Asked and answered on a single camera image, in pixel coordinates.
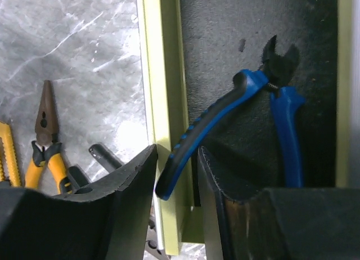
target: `blue handle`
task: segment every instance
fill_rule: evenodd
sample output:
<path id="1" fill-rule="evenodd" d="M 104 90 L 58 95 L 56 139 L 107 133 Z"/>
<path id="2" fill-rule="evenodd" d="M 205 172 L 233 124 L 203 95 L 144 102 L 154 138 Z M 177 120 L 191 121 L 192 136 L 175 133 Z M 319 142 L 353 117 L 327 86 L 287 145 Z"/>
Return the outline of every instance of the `blue handle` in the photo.
<path id="1" fill-rule="evenodd" d="M 210 105 L 200 117 L 195 119 L 194 124 L 189 126 L 181 136 L 179 143 L 175 145 L 155 187 L 155 193 L 159 198 L 163 200 L 169 199 L 187 161 L 219 120 L 253 97 L 268 83 L 267 77 L 260 70 L 242 70 L 240 72 L 246 77 L 245 85 L 235 87 Z"/>
<path id="2" fill-rule="evenodd" d="M 295 87 L 280 88 L 277 96 L 271 93 L 270 105 L 277 135 L 280 141 L 286 187 L 303 187 L 303 165 L 300 145 L 295 128 L 295 113 L 305 103 Z"/>

